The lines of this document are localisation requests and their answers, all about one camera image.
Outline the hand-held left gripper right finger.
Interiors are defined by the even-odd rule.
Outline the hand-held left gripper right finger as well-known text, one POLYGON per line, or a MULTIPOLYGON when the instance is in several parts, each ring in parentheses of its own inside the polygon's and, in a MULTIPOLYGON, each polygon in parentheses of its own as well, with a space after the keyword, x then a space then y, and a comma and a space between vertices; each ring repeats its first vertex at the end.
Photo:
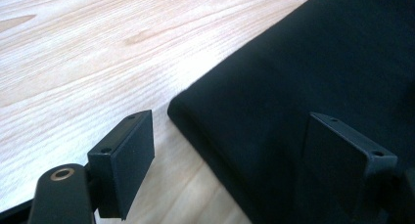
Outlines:
POLYGON ((375 218, 381 186, 392 178, 397 156, 339 119, 309 115, 302 158, 351 218, 375 218))

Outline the black tank top white trim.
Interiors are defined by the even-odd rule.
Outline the black tank top white trim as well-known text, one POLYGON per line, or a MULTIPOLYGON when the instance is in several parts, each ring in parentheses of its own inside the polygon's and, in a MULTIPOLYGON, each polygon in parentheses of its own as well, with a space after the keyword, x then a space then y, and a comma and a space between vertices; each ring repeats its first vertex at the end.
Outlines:
POLYGON ((415 224, 415 0, 308 0, 169 104, 256 224, 415 224), (351 218, 302 158, 313 112, 397 156, 375 218, 351 218))

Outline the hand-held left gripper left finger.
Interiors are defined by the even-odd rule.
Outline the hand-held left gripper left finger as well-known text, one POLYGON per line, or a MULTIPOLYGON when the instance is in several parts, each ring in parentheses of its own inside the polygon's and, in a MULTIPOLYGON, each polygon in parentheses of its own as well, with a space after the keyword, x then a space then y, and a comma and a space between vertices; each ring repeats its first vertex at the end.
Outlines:
POLYGON ((125 220, 155 158, 152 111, 124 118, 87 156, 101 185, 100 216, 125 220))

